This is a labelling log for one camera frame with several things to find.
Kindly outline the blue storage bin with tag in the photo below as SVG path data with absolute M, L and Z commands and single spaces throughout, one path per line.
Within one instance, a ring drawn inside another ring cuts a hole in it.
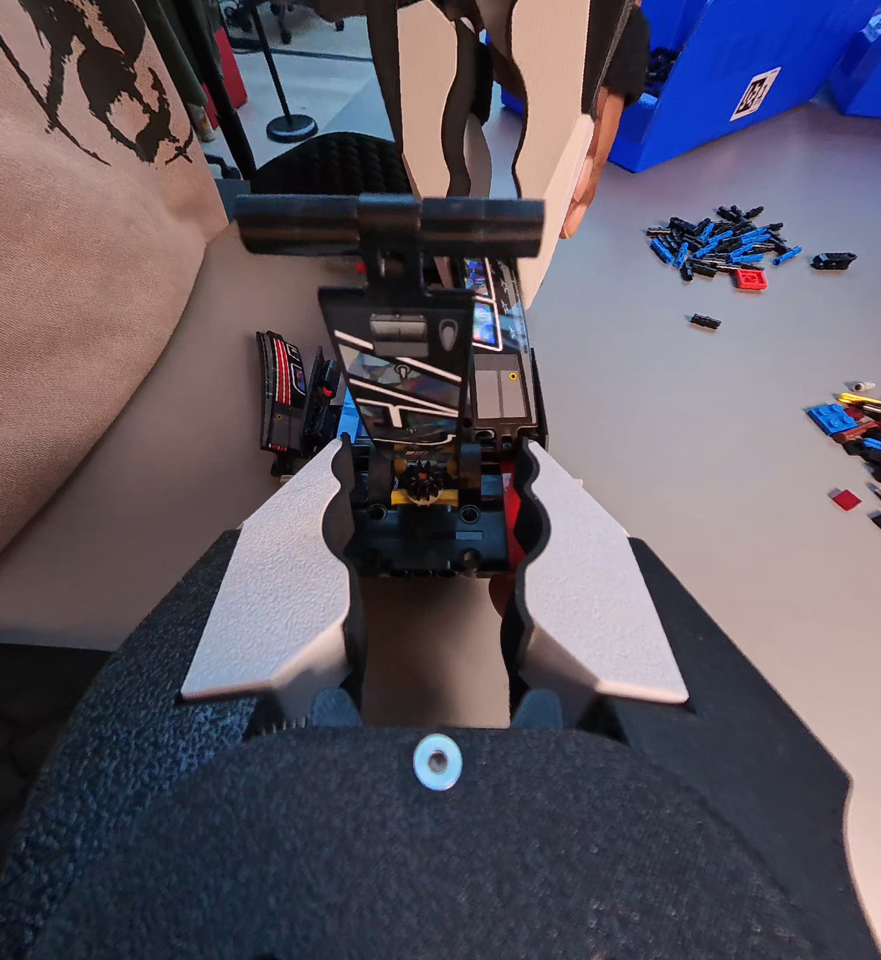
M 865 1 L 646 1 L 653 87 L 610 153 L 640 172 L 809 101 L 869 18 Z

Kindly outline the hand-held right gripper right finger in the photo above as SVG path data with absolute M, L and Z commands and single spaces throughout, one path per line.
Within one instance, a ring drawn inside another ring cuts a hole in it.
M 688 690 L 623 527 L 536 441 L 512 487 L 522 552 L 502 624 L 508 677 L 563 706 L 683 705 Z

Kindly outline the lego race car model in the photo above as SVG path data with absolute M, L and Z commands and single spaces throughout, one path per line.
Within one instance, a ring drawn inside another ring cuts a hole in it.
M 346 434 L 355 474 L 347 552 L 362 576 L 490 576 L 521 558 L 510 492 L 524 440 L 501 451 L 471 419 L 474 300 L 466 258 L 540 252 L 544 202 L 412 195 L 250 194 L 235 221 L 255 255 L 354 258 L 362 279 L 317 299 L 333 357 L 319 347 L 307 378 L 301 450 L 270 452 L 292 475 Z

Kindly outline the holographic window curved lego panel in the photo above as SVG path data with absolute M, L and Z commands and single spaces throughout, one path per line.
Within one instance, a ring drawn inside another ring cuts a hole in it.
M 543 443 L 543 397 L 516 263 L 465 258 L 459 278 L 474 301 L 469 396 L 476 441 L 504 452 L 520 437 Z

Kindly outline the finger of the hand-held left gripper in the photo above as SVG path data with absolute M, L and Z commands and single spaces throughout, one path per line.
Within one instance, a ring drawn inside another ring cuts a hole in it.
M 517 262 L 522 301 L 541 287 L 591 143 L 582 111 L 589 1 L 518 1 L 511 14 L 511 56 L 523 82 L 523 130 L 513 162 L 518 194 L 542 199 L 539 253 Z
M 437 2 L 398 11 L 401 154 L 418 198 L 487 197 L 490 49 Z

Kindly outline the black floor stand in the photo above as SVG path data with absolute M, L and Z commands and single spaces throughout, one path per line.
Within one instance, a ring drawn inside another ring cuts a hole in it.
M 247 6 L 282 111 L 279 116 L 267 123 L 266 136 L 274 142 L 285 144 L 299 143 L 313 138 L 318 132 L 317 122 L 309 115 L 293 113 L 290 110 L 274 55 L 259 14 L 258 2 L 249 1 Z

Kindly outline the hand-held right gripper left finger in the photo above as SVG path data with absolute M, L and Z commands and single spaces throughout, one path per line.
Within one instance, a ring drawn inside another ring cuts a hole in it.
M 347 555 L 354 483 L 351 441 L 333 439 L 242 523 L 184 701 L 270 694 L 310 706 L 347 678 L 362 685 L 367 629 Z

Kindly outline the pile of blue black pins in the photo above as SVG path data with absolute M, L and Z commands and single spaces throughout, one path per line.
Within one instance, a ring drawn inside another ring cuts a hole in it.
M 783 237 L 783 222 L 762 223 L 764 206 L 743 209 L 718 206 L 699 222 L 672 217 L 649 226 L 644 234 L 657 258 L 676 270 L 684 282 L 728 276 L 738 268 L 766 270 L 798 258 L 802 246 Z

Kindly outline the red striped curved lego panel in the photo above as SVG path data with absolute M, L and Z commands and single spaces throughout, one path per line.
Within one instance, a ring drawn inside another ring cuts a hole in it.
M 256 342 L 263 378 L 260 448 L 300 451 L 307 402 L 302 354 L 273 331 L 257 332 Z

